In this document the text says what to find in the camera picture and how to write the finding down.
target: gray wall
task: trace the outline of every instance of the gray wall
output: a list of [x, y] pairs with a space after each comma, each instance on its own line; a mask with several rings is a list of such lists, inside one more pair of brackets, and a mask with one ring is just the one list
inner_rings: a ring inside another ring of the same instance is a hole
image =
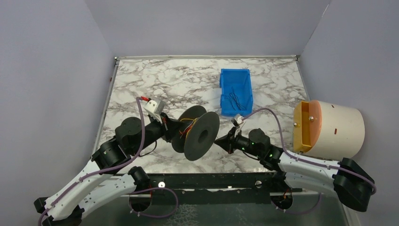
[[366, 137], [356, 161], [377, 194], [363, 225], [399, 222], [399, 1], [332, 0], [299, 62], [312, 99], [360, 109]]
[[85, 165], [112, 69], [83, 0], [0, 1], [0, 225], [36, 225]]
[[86, 0], [117, 56], [299, 55], [330, 0]]

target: blue plastic bin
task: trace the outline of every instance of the blue plastic bin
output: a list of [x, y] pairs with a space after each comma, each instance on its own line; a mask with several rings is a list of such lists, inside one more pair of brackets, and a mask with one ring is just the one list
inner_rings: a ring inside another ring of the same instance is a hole
[[248, 69], [222, 69], [219, 86], [222, 88], [220, 96], [222, 115], [245, 116], [252, 112], [254, 98]]

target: marble tabletop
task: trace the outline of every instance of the marble tabletop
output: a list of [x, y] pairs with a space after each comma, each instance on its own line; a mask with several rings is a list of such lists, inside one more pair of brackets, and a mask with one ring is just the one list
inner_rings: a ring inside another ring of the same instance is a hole
[[[121, 60], [98, 143], [112, 138], [115, 128], [125, 118], [139, 117], [135, 100], [137, 96], [158, 97], [166, 101], [164, 112], [175, 119], [187, 108], [202, 105], [207, 111], [220, 115], [218, 137], [224, 136], [232, 123], [230, 117], [221, 115], [219, 105], [222, 92], [219, 75], [222, 68], [250, 70], [253, 110], [267, 106], [276, 112], [283, 128], [285, 144], [291, 149], [293, 111], [301, 100], [307, 99], [296, 61], [292, 58]], [[242, 133], [247, 136], [250, 130], [256, 128], [261, 128], [270, 136], [272, 144], [281, 146], [278, 127], [270, 113], [259, 112], [248, 118]], [[153, 147], [154, 144], [150, 145], [142, 153], [149, 152]], [[126, 173], [133, 166], [142, 166], [147, 173], [267, 171], [258, 161], [246, 157], [242, 152], [229, 155], [215, 144], [199, 160], [189, 161], [183, 153], [175, 152], [170, 143], [161, 139], [154, 152], [137, 158], [120, 173]]]

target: white cylinder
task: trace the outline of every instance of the white cylinder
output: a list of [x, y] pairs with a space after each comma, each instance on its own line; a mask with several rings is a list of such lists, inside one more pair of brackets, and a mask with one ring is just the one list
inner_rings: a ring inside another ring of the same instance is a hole
[[310, 103], [316, 107], [309, 111], [312, 148], [305, 155], [337, 161], [353, 157], [362, 147], [365, 136], [360, 111], [316, 100]]

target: silver bolt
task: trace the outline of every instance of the silver bolt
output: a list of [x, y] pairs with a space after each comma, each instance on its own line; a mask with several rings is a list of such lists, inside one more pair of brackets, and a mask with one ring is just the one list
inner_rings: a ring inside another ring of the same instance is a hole
[[259, 180], [257, 180], [257, 181], [255, 182], [255, 186], [256, 186], [257, 188], [261, 188], [261, 187], [262, 187], [262, 182], [259, 181]]

